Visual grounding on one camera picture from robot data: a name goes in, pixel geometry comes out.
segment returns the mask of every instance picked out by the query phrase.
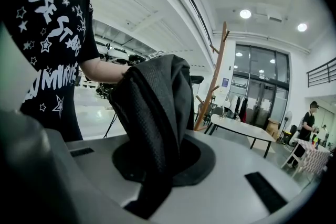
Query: white floor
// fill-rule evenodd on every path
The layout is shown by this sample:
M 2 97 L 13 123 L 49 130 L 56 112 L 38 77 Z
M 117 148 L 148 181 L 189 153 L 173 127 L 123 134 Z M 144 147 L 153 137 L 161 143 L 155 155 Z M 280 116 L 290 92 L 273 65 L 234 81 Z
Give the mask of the white floor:
M 114 116 L 108 100 L 96 96 L 95 89 L 75 88 L 75 108 L 79 128 L 84 140 L 103 138 Z M 117 118 L 108 137 L 125 134 Z

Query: ceiling light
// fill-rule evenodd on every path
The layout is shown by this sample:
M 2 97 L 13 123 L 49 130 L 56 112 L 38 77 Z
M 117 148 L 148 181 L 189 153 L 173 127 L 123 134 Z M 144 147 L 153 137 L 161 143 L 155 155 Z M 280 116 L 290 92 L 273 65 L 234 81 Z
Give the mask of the ceiling light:
M 251 12 L 250 12 L 248 9 L 243 9 L 243 10 L 240 12 L 240 16 L 241 16 L 241 18 L 243 18 L 243 19 L 248 19 L 249 17 L 251 17 Z
M 306 31 L 306 30 L 307 30 L 307 25 L 306 25 L 306 24 L 299 24 L 299 25 L 298 25 L 298 30 L 299 30 L 300 32 L 304 32 L 304 31 Z

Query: white table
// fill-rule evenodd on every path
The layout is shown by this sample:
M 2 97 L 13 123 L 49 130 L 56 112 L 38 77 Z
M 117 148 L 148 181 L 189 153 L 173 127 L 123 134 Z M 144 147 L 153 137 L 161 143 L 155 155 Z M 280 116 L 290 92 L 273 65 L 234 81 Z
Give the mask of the white table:
M 239 122 L 239 121 L 232 120 L 229 118 L 222 118 L 219 115 L 211 116 L 211 123 L 206 129 L 205 133 L 207 133 L 207 131 L 212 126 L 212 124 L 214 124 L 214 126 L 211 129 L 209 135 L 212 135 L 215 129 L 217 127 L 220 127 L 220 128 L 235 132 L 237 134 L 241 134 L 244 136 L 254 138 L 250 148 L 253 148 L 256 139 L 268 142 L 267 149 L 264 154 L 264 158 L 266 158 L 267 156 L 271 143 L 275 142 L 274 138 L 270 134 L 268 134 L 265 130 L 259 127 L 255 127 L 253 125 L 249 125 L 244 122 Z

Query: gray plastic surface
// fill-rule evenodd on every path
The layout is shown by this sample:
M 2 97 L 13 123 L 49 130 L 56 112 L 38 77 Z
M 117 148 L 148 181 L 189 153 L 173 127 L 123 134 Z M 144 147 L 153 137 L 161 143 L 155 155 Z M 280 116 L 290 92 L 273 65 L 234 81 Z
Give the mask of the gray plastic surface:
M 286 201 L 300 193 L 300 187 L 286 173 L 242 145 L 187 131 L 208 144 L 216 154 L 214 170 L 198 185 L 176 187 L 151 217 L 168 223 L 251 223 L 269 215 L 267 208 L 244 175 L 260 172 Z M 93 153 L 75 158 L 85 176 L 120 205 L 134 199 L 140 184 L 124 180 L 114 167 L 112 151 L 128 141 L 126 135 L 100 140 L 69 142 L 70 150 L 90 147 Z
M 122 209 L 118 203 L 113 201 L 113 198 L 100 191 L 99 186 L 94 186 L 76 165 L 60 133 L 50 129 L 46 131 L 58 171 L 74 203 L 80 223 L 149 223 Z

